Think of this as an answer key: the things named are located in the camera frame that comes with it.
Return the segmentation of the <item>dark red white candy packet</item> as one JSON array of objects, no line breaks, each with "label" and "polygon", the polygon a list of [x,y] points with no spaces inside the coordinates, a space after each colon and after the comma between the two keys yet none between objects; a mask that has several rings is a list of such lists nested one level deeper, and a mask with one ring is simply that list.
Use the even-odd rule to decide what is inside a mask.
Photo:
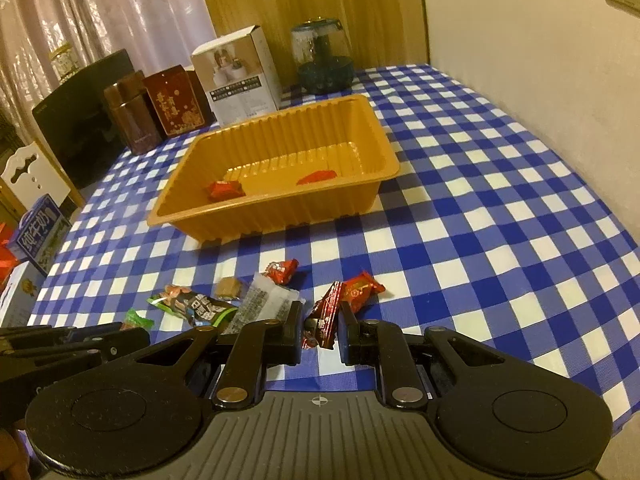
[{"label": "dark red white candy packet", "polygon": [[343,296],[342,282],[333,282],[305,318],[302,346],[304,349],[332,349],[336,333],[337,312]]}]

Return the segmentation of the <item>red orange candy packet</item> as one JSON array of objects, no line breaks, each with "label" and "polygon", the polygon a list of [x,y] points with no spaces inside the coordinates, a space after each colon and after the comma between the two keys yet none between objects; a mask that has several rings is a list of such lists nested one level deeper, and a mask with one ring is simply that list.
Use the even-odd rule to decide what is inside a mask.
[{"label": "red orange candy packet", "polygon": [[353,314],[357,314],[371,296],[378,296],[386,288],[369,272],[362,271],[343,283],[341,300],[349,305]]}]

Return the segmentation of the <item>red candy wrapper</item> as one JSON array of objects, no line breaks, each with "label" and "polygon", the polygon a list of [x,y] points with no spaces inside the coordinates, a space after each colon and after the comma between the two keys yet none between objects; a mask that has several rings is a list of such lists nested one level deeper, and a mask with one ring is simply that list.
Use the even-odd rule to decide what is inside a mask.
[{"label": "red candy wrapper", "polygon": [[206,191],[213,203],[235,200],[245,195],[240,181],[215,181],[206,188]]}]

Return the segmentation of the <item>red square snack packet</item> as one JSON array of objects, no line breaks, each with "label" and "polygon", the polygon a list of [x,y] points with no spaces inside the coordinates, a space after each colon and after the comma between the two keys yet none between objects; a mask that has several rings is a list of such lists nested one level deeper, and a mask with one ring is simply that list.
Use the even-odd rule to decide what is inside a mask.
[{"label": "red square snack packet", "polygon": [[337,177],[337,173],[334,170],[317,170],[311,174],[307,174],[305,177],[300,178],[297,185],[314,184],[326,180],[332,180]]}]

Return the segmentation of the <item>clear long sesame bar wrapper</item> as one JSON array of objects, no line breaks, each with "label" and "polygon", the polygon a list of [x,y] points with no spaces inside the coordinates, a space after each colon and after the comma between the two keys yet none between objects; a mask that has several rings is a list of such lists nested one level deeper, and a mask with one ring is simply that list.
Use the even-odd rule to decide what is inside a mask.
[{"label": "clear long sesame bar wrapper", "polygon": [[283,322],[295,301],[305,303],[305,299],[297,290],[278,285],[268,276],[255,273],[239,309],[235,312],[224,334],[237,334],[251,322],[265,320]]}]

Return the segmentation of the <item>small red candy packet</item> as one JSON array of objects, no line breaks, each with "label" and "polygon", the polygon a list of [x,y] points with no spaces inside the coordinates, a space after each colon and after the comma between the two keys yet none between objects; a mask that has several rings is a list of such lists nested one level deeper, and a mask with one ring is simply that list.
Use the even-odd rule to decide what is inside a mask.
[{"label": "small red candy packet", "polygon": [[270,278],[274,284],[285,286],[292,280],[297,268],[297,259],[273,261],[268,264],[262,274]]}]

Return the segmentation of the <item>brown caramel candy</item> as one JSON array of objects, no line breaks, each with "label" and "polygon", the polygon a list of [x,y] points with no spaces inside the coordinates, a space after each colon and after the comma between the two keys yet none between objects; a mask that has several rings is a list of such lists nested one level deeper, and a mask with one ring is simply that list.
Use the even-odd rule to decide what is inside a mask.
[{"label": "brown caramel candy", "polygon": [[248,291],[248,285],[240,278],[227,276],[221,278],[215,286],[215,297],[224,301],[240,301]]}]

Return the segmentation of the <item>green edged clear snack bag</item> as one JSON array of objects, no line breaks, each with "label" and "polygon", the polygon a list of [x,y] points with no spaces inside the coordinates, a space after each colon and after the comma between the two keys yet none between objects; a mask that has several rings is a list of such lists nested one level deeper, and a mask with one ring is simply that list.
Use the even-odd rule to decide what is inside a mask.
[{"label": "green edged clear snack bag", "polygon": [[148,303],[165,313],[182,318],[191,327],[227,325],[238,310],[227,301],[178,285],[166,285],[163,290],[149,297]]}]

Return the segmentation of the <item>green yellow candy wrapper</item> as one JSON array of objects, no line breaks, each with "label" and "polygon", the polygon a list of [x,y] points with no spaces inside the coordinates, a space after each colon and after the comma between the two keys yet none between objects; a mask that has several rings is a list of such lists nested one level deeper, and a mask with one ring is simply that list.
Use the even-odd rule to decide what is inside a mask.
[{"label": "green yellow candy wrapper", "polygon": [[144,318],[141,315],[137,314],[137,311],[134,308],[129,309],[122,321],[122,326],[120,326],[121,330],[134,330],[135,328],[143,328],[147,332],[152,330],[154,326],[154,321],[149,318]]}]

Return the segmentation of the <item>blue milk carton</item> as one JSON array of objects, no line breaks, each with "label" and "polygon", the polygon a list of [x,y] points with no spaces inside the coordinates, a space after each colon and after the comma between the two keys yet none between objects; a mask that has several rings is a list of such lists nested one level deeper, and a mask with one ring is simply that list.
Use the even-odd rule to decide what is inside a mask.
[{"label": "blue milk carton", "polygon": [[49,194],[44,194],[24,214],[8,241],[19,262],[28,261],[47,275],[70,232],[70,222]]}]

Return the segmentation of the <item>blue white checkered tablecloth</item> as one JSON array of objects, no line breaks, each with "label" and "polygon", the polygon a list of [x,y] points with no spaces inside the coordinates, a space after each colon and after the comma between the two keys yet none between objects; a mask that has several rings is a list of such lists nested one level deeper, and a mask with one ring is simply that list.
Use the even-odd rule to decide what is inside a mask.
[{"label": "blue white checkered tablecloth", "polygon": [[123,154],[70,229],[30,322],[98,325],[129,310],[152,337],[184,330],[149,298],[207,294],[296,259],[307,301],[361,271],[385,287],[367,318],[418,334],[446,326],[603,396],[616,426],[639,409],[639,248],[612,211],[522,125],[431,66],[366,70],[354,88],[400,171],[361,217],[200,246],[146,218],[190,136]]}]

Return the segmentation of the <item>white wooden chair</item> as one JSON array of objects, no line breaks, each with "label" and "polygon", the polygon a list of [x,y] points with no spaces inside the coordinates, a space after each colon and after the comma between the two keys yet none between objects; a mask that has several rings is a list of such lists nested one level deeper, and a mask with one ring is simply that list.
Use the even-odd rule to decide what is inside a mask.
[{"label": "white wooden chair", "polygon": [[9,157],[1,179],[26,209],[45,195],[49,195],[56,206],[61,206],[70,196],[70,186],[35,143],[18,148]]}]

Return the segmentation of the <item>orange plastic tray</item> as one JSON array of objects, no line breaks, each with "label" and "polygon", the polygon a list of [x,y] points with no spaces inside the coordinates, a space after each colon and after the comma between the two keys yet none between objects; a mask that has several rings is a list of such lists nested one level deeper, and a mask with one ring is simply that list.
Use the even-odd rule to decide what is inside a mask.
[{"label": "orange plastic tray", "polygon": [[[340,96],[200,134],[170,174],[148,223],[170,224],[204,243],[364,214],[399,168],[369,100]],[[296,184],[317,170],[337,177]],[[221,180],[240,181],[245,195],[213,203],[206,188]]]}]

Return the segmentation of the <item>black chair back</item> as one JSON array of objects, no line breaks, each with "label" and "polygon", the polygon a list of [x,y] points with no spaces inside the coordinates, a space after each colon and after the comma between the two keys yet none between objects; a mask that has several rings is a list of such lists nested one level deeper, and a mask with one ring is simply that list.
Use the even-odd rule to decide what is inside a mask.
[{"label": "black chair back", "polygon": [[102,179],[126,144],[104,90],[134,72],[120,49],[82,68],[32,109],[54,156],[80,190]]}]

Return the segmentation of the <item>red gold patterned box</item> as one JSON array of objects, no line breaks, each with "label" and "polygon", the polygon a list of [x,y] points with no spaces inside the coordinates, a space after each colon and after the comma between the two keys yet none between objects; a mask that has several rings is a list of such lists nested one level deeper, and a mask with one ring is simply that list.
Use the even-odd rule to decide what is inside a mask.
[{"label": "red gold patterned box", "polygon": [[214,114],[194,70],[172,66],[144,77],[143,84],[168,138],[214,122]]}]

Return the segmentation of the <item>brown cylindrical tin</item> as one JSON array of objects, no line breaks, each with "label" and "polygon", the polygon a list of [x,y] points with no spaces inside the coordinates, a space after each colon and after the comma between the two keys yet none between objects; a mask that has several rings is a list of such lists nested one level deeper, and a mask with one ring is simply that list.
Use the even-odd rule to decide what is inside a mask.
[{"label": "brown cylindrical tin", "polygon": [[160,121],[146,91],[142,70],[105,88],[104,96],[132,154],[145,154],[163,143]]}]

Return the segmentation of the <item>white product box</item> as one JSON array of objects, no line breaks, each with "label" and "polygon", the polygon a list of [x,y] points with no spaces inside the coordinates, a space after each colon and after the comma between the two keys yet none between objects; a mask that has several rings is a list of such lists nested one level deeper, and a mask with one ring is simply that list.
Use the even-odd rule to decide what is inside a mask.
[{"label": "white product box", "polygon": [[201,44],[191,61],[221,127],[280,108],[282,87],[259,25]]}]

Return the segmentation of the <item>dark green glass jar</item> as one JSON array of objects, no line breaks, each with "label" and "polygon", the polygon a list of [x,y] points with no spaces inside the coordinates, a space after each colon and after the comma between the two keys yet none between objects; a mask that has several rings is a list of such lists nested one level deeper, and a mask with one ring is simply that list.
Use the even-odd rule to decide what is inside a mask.
[{"label": "dark green glass jar", "polygon": [[315,18],[291,30],[299,84],[309,93],[328,94],[350,87],[355,65],[346,32],[337,18]]}]

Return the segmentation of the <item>curtain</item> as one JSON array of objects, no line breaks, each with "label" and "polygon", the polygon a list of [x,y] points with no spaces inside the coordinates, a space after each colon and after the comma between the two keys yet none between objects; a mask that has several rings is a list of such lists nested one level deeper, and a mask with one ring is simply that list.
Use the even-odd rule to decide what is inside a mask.
[{"label": "curtain", "polygon": [[50,55],[64,44],[81,66],[124,49],[152,74],[214,37],[204,0],[1,0],[1,113],[24,143],[43,139],[32,109],[60,84]]}]

